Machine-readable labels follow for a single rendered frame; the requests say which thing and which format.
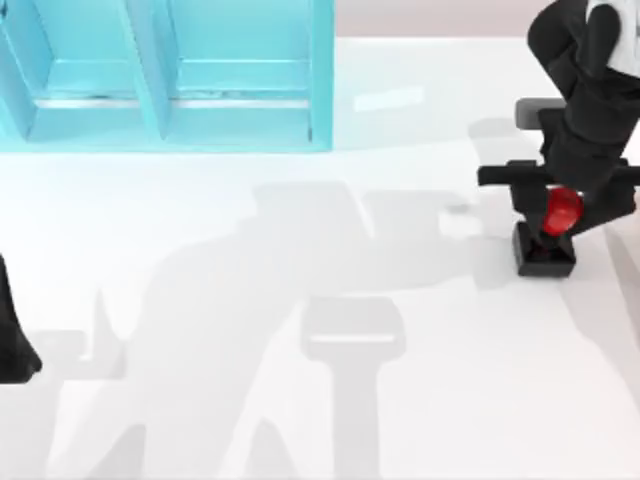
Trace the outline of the light blue rack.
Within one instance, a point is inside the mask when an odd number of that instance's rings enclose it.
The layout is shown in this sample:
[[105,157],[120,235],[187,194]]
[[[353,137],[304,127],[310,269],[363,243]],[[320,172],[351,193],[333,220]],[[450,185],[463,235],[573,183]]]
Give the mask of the light blue rack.
[[335,0],[0,0],[0,152],[333,145]]

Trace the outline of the red and black stamp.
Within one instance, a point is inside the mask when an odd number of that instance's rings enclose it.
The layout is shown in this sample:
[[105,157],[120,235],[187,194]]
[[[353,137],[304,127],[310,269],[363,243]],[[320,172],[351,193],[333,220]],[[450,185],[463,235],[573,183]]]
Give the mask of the red and black stamp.
[[570,229],[583,213],[582,198],[565,187],[548,188],[543,232],[547,246],[513,246],[517,274],[529,278],[567,278],[576,264]]

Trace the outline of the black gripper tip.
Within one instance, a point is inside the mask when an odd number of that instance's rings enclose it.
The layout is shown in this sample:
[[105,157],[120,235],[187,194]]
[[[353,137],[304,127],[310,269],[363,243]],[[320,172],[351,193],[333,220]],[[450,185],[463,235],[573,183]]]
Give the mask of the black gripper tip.
[[0,385],[26,384],[42,366],[19,323],[6,263],[0,254]]

